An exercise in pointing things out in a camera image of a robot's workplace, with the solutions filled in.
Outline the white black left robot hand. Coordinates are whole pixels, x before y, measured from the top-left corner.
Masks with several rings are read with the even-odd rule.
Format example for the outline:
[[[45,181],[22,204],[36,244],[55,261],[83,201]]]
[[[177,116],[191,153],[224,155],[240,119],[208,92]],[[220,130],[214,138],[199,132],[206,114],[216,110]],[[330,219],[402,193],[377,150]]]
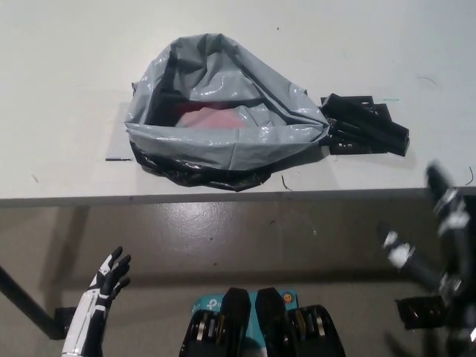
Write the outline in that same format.
[[[129,285],[130,255],[117,247],[103,262],[82,294],[62,347],[63,356],[96,357],[103,354],[103,337],[113,300]]]

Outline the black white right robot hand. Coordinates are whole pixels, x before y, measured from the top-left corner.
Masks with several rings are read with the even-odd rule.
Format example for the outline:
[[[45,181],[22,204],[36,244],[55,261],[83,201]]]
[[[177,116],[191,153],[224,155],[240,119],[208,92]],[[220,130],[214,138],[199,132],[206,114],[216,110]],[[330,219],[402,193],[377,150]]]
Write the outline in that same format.
[[[437,238],[441,243],[445,270],[439,272],[385,223],[377,225],[377,234],[390,264],[428,291],[437,293],[453,313],[451,320],[459,328],[475,327],[475,244],[469,226],[472,220],[460,191],[450,182],[443,168],[431,162],[425,177],[437,218]]]

